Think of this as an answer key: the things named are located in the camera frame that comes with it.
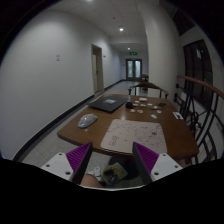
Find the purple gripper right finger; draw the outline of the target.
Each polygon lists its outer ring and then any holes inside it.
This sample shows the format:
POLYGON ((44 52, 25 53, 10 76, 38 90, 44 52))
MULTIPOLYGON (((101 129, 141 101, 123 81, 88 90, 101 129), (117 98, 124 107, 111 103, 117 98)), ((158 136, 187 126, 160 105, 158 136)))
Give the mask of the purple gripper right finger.
POLYGON ((182 169, 167 153, 157 154, 134 142, 132 152, 144 184, 150 184, 182 169))

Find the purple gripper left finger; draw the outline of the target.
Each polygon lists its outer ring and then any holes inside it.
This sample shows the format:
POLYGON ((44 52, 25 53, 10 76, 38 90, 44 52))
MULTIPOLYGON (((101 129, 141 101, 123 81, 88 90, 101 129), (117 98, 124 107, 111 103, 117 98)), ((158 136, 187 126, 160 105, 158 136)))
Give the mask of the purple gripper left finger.
POLYGON ((75 184, 80 184, 92 152, 91 142, 69 153, 59 152, 47 161, 42 169, 75 184))

